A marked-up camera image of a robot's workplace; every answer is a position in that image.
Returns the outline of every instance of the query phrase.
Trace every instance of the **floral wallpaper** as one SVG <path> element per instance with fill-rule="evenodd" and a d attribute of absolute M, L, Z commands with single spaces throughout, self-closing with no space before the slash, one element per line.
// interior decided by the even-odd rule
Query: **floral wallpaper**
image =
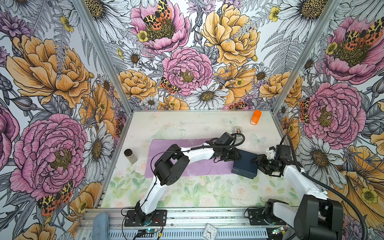
<path fill-rule="evenodd" d="M 271 109 L 327 0 L 86 3 L 134 109 Z"/>
<path fill-rule="evenodd" d="M 67 0 L 0 0 L 3 239 L 73 240 L 127 120 L 80 23 Z"/>
<path fill-rule="evenodd" d="M 363 214 L 369 239 L 384 238 L 384 11 L 382 1 L 341 1 L 277 111 L 297 159 L 310 176 L 346 196 Z M 344 207 L 343 239 L 360 239 Z"/>

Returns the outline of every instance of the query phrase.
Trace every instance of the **purple cloth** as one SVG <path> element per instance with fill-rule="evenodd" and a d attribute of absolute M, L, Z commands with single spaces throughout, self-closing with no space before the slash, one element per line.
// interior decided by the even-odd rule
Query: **purple cloth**
<path fill-rule="evenodd" d="M 153 177 L 151 171 L 151 159 L 159 152 L 166 151 L 172 144 L 177 144 L 179 147 L 194 147 L 203 144 L 210 139 L 176 139 L 164 140 L 154 139 L 149 146 L 147 167 L 145 169 L 145 177 Z M 152 168 L 155 169 L 155 162 L 161 157 L 162 154 L 157 155 L 152 161 Z M 233 162 L 218 162 L 214 163 L 213 159 L 200 160 L 189 164 L 184 170 L 182 177 L 188 176 L 204 176 L 204 175 L 224 175 L 232 174 L 231 170 Z"/>

